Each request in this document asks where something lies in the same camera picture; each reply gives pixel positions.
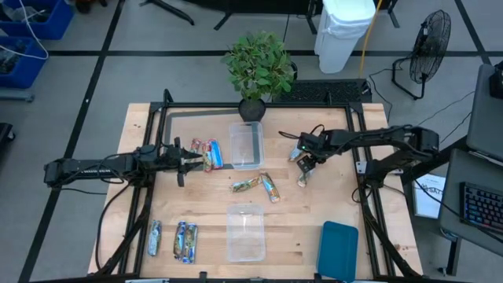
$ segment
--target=blue storage box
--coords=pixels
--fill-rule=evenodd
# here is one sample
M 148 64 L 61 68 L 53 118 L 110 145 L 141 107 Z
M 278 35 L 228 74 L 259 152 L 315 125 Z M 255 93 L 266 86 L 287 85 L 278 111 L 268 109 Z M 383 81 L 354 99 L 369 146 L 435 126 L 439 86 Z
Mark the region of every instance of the blue storage box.
M 0 36 L 0 45 L 7 48 L 12 48 L 19 41 L 22 41 L 26 45 L 25 54 L 37 57 L 44 57 L 46 55 L 34 39 Z M 9 74 L 0 74 L 0 86 L 23 89 L 30 87 L 37 78 L 44 63 L 46 63 L 46 60 L 21 56 Z
M 327 221 L 321 228 L 318 273 L 352 282 L 356 277 L 358 229 Z
M 17 9 L 21 7 L 19 0 L 5 0 L 6 6 Z M 25 7 L 36 9 L 49 8 L 51 14 L 44 23 L 30 23 L 31 29 L 39 39 L 61 39 L 72 20 L 72 8 L 64 0 L 23 0 Z M 30 36 L 30 30 L 24 22 L 0 21 L 0 28 L 11 36 Z

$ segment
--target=black plant pot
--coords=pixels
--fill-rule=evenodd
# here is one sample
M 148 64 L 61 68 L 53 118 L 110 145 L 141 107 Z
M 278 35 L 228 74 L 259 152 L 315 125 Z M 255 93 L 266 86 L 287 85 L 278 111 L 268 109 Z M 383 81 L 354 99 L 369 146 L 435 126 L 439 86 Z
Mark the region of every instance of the black plant pot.
M 266 114 L 266 103 L 262 100 L 244 100 L 239 103 L 239 115 L 244 122 L 260 122 Z

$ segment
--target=white paper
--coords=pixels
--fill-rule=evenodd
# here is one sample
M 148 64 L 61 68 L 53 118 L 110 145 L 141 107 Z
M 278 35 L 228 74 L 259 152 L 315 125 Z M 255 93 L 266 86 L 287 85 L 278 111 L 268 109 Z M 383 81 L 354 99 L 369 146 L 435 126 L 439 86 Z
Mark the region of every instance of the white paper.
M 443 187 L 446 184 L 444 177 L 427 174 L 417 181 L 426 189 L 430 195 L 437 200 L 442 200 Z M 419 186 L 414 182 L 414 207 L 415 215 L 437 219 L 440 212 L 440 204 L 431 199 Z

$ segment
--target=concrete floor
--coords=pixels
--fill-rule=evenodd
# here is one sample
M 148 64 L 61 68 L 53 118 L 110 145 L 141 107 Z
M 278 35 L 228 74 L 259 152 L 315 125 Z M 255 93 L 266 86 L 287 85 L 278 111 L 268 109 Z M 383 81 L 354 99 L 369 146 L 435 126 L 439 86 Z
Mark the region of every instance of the concrete floor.
M 115 152 L 127 105 L 159 101 L 164 88 L 171 91 L 176 101 L 240 100 L 226 81 L 227 71 L 219 63 L 219 56 L 211 53 L 202 53 L 201 56 L 180 53 L 120 56 L 111 53 L 114 56 L 103 61 L 107 48 L 114 51 L 226 50 L 246 31 L 258 30 L 274 31 L 284 36 L 288 50 L 314 48 L 315 36 L 310 33 L 306 21 L 296 15 L 236 14 L 220 31 L 214 31 L 212 28 L 223 13 L 175 0 L 169 2 L 188 13 L 196 21 L 196 26 L 191 27 L 153 5 L 139 7 L 138 1 L 126 0 L 112 41 L 106 42 L 118 1 L 108 0 L 107 8 L 96 4 L 89 15 L 76 14 L 62 40 L 44 42 L 53 51 L 53 56 L 30 89 L 36 96 L 35 101 L 30 104 L 0 101 L 0 121 L 12 123 L 17 133 L 16 141 L 0 164 L 0 274 L 4 282 L 15 282 L 20 276 L 50 193 L 42 183 L 42 166 L 63 156 L 83 98 L 92 96 L 75 147 L 75 158 L 99 158 Z M 503 2 L 464 0 L 462 3 L 483 48 L 490 51 L 490 56 L 503 56 L 503 41 L 499 36 L 501 25 L 497 20 Z M 452 19 L 448 50 L 469 52 L 454 54 L 459 57 L 452 54 L 446 57 L 436 76 L 428 83 L 425 99 L 420 101 L 412 101 L 397 90 L 391 84 L 389 72 L 376 75 L 377 89 L 394 106 L 390 124 L 419 123 L 475 88 L 476 74 L 483 60 L 474 53 L 476 44 L 454 0 L 399 1 L 395 14 L 401 28 L 394 28 L 389 16 L 381 13 L 368 50 L 411 50 L 422 20 L 437 9 L 448 12 Z M 315 17 L 315 24 L 318 21 L 319 17 Z M 357 49 L 361 48 L 362 42 L 357 45 Z M 315 56 L 294 56 L 292 59 L 299 66 L 299 79 L 358 76 L 359 57 L 351 57 L 346 68 L 335 75 L 322 74 Z M 365 75 L 389 68 L 395 59 L 369 55 L 365 59 Z M 492 64 L 501 60 L 501 57 L 490 57 Z M 94 78 L 99 75 L 97 82 L 91 79 L 93 75 Z M 398 79 L 419 92 L 420 86 L 410 82 L 408 72 L 400 73 Z M 373 99 L 382 102 L 377 95 Z M 469 97 L 424 126 L 436 130 L 443 138 L 470 112 L 471 105 L 472 97 Z M 442 147 L 466 134 L 467 127 L 468 123 L 465 123 Z M 445 170 L 441 168 L 436 173 L 444 175 Z M 78 182 L 74 187 L 101 192 L 107 189 L 100 182 Z M 61 194 L 31 280 L 86 274 L 104 199 L 103 196 L 73 192 Z M 420 219 L 413 219 L 424 272 L 441 277 L 436 268 L 446 265 L 450 243 L 416 225 L 419 222 Z M 465 242 L 458 275 L 446 279 L 496 282 L 503 277 L 501 266 L 503 258 Z

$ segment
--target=keyboard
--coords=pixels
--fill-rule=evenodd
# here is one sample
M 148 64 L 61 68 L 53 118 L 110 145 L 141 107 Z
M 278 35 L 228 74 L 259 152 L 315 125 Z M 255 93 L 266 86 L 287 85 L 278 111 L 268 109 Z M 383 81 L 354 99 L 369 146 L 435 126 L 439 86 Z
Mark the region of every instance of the keyboard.
M 469 221 L 490 231 L 503 234 L 503 192 L 461 183 L 461 221 Z

